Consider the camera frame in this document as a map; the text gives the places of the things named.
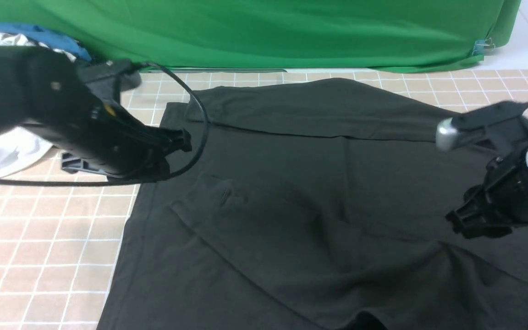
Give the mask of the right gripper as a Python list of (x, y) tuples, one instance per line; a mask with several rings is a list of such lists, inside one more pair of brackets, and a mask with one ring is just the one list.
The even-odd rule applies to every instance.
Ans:
[(445, 219), (465, 239), (501, 238), (512, 234), (512, 227), (528, 226), (528, 146), (489, 172), (475, 194)]

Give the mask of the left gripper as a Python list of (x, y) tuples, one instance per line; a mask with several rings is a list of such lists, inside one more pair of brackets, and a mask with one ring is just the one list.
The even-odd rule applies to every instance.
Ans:
[(170, 174), (166, 157), (193, 150), (185, 129), (146, 126), (119, 103), (90, 92), (65, 96), (54, 92), (37, 100), (26, 121), (31, 133), (61, 154), (61, 170), (108, 179), (155, 179)]

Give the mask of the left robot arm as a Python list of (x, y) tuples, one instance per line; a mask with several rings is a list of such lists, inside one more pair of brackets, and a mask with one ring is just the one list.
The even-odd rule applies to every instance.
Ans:
[(190, 152), (191, 135), (144, 125), (121, 105), (130, 89), (122, 83), (142, 67), (130, 59), (78, 66), (47, 48), (0, 46), (0, 134), (20, 127), (63, 149), (70, 174), (167, 180), (167, 156)]

